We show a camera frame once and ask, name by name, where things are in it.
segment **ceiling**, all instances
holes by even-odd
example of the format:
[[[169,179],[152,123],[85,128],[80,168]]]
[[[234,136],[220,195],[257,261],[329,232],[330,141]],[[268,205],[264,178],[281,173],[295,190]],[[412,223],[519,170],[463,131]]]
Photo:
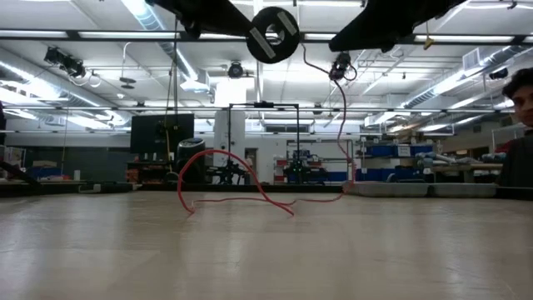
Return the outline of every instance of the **ceiling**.
[[[276,4],[285,8],[298,20],[301,31],[306,32],[337,32],[362,10],[353,4],[355,2],[306,1],[299,2],[298,7],[293,7],[292,1],[255,0],[255,2],[259,5],[262,3],[263,6]],[[249,19],[253,18],[254,1],[234,1],[234,3]],[[521,0],[520,4],[519,7],[508,10],[506,9],[508,2],[471,0],[444,17],[431,20],[428,27],[430,33],[440,34],[531,34],[533,1]],[[155,11],[166,28],[174,27],[172,14],[159,7],[156,7]],[[142,30],[142,26],[124,6],[122,0],[2,0],[0,28]],[[426,26],[420,26],[415,32],[425,34]],[[116,105],[133,106],[137,102],[144,102],[148,106],[166,106],[171,59],[154,42],[134,42],[127,46],[122,70],[124,46],[124,42],[0,41],[0,48],[63,78],[67,78],[63,71],[50,67],[43,61],[47,48],[59,47],[65,53],[82,59],[86,68],[102,78],[99,87],[87,84],[82,88]],[[227,80],[224,76],[225,70],[230,62],[235,60],[241,61],[242,66],[252,76],[261,74],[257,71],[256,60],[243,42],[185,42],[178,47],[193,67],[209,72],[213,85]],[[378,50],[352,52],[352,59],[360,55],[357,61],[359,76],[356,81],[349,82],[344,87],[347,104],[353,108],[390,107],[394,103],[391,103],[386,95],[406,96],[430,86],[442,74],[460,68],[462,56],[474,48],[433,46],[425,51],[422,46],[407,45],[395,47],[389,53],[381,53]],[[481,49],[482,52],[491,50],[489,47]],[[308,61],[322,68],[329,69],[335,57],[336,53],[330,52],[325,43],[307,45]],[[522,55],[510,66],[510,70],[532,66],[532,61],[529,53]],[[387,76],[381,78],[383,73],[387,73]],[[121,87],[123,83],[118,81],[121,76],[136,79],[136,88],[123,89]],[[325,107],[341,106],[340,93],[338,90],[334,91],[334,85],[329,82],[326,75],[303,62],[301,47],[286,61],[272,65],[263,64],[262,78],[264,80],[262,100],[299,103],[303,106],[312,106],[314,103],[322,103]],[[254,78],[247,80],[247,101],[256,101],[256,81]],[[447,91],[444,96],[460,101],[482,93],[487,84],[489,88],[497,88],[504,81],[484,84],[482,77],[477,77]],[[206,94],[184,92],[180,88],[177,98],[183,100],[180,106],[212,106]],[[434,106],[448,108],[452,104],[454,103],[440,101]],[[210,117],[209,112],[204,112],[203,115]],[[363,119],[366,115],[366,113],[353,113],[350,117]]]

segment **black spool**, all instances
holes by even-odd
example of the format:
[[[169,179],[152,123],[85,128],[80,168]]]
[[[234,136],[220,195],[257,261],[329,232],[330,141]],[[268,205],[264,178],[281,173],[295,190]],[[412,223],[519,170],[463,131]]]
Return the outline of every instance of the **black spool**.
[[[247,34],[247,46],[258,61],[278,63],[289,58],[298,48],[300,29],[296,19],[287,10],[265,7],[252,19],[252,24],[254,27]],[[269,29],[273,29],[280,37],[276,43],[266,38]]]

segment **beige floor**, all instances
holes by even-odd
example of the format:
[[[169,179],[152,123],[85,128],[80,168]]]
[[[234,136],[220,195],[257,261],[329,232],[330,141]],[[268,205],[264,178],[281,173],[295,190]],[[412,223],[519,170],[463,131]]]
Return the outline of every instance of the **beige floor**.
[[[0,199],[0,299],[533,298],[533,202],[346,197],[287,216],[187,217],[173,192]]]

